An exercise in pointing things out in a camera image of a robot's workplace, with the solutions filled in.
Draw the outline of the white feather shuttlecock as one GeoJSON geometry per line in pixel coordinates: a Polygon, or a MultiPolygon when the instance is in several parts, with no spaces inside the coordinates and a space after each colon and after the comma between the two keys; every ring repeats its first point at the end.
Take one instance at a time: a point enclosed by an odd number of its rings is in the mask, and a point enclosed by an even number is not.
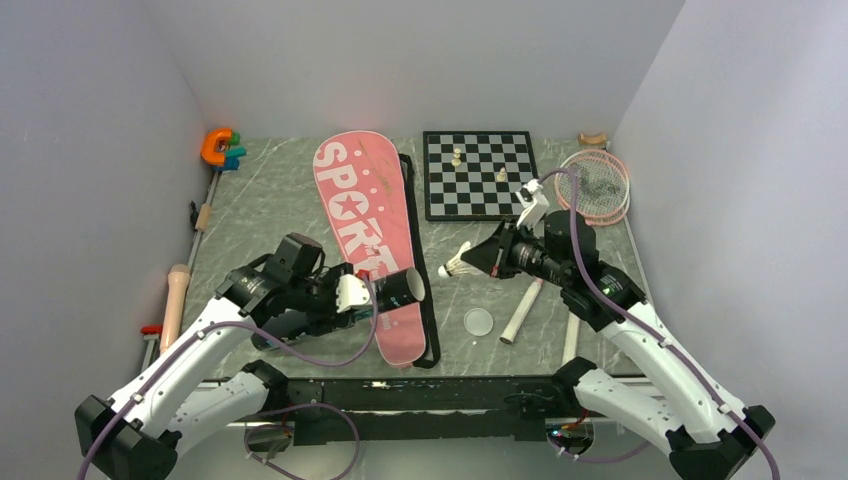
{"type": "Polygon", "coordinates": [[[465,241],[461,244],[457,252],[438,268],[438,276],[440,278],[450,278],[457,275],[473,273],[475,268],[462,259],[462,255],[470,248],[470,241],[465,241]]]}

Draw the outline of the translucent tube lid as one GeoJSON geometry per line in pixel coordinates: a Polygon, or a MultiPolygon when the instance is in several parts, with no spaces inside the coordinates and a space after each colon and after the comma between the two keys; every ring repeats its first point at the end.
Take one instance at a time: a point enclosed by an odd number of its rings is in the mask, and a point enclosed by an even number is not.
{"type": "Polygon", "coordinates": [[[472,308],[465,313],[463,325],[469,334],[483,337],[492,331],[494,319],[486,309],[472,308]]]}

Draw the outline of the pink racket bag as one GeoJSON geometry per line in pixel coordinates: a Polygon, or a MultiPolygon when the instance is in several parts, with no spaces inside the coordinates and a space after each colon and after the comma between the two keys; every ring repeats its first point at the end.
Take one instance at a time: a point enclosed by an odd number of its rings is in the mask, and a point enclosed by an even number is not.
{"type": "MultiPolygon", "coordinates": [[[[367,130],[336,134],[313,156],[321,202],[344,261],[372,279],[416,269],[430,294],[415,204],[414,167],[384,135],[367,130]]],[[[382,311],[376,341],[397,368],[432,369],[440,358],[433,302],[382,311]]]]}

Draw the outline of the black shuttlecock tube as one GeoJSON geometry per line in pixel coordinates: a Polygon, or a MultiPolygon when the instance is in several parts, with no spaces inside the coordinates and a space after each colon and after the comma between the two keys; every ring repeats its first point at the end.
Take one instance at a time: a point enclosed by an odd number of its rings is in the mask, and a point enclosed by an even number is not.
{"type": "Polygon", "coordinates": [[[347,329],[374,313],[382,314],[426,298],[425,282],[414,268],[367,280],[346,268],[333,268],[317,279],[291,283],[261,305],[257,324],[283,341],[318,337],[347,329]]]}

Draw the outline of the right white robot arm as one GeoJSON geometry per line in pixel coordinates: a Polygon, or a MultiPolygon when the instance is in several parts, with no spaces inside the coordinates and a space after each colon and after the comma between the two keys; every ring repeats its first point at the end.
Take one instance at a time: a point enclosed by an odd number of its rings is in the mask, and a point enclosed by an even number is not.
{"type": "Polygon", "coordinates": [[[503,221],[459,258],[491,278],[523,273],[559,287],[569,312],[616,345],[662,395],[645,395],[576,357],[552,376],[560,413],[584,408],[616,420],[662,451],[682,479],[729,479],[765,449],[773,415],[745,405],[688,355],[635,281],[601,259],[596,232],[580,214],[547,215],[542,236],[503,221]]]}

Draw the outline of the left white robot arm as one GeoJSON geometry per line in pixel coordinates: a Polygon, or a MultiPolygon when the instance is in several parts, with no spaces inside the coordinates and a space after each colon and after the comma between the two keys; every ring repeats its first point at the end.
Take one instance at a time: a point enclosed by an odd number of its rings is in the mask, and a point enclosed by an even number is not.
{"type": "Polygon", "coordinates": [[[377,319],[391,308],[385,282],[343,262],[325,264],[322,246],[292,233],[274,252],[230,271],[199,317],[137,377],[106,398],[89,396],[74,413],[83,456],[78,477],[164,479],[182,455],[233,421],[272,420],[320,408],[263,360],[223,384],[203,381],[252,336],[289,351],[291,341],[377,319]]]}

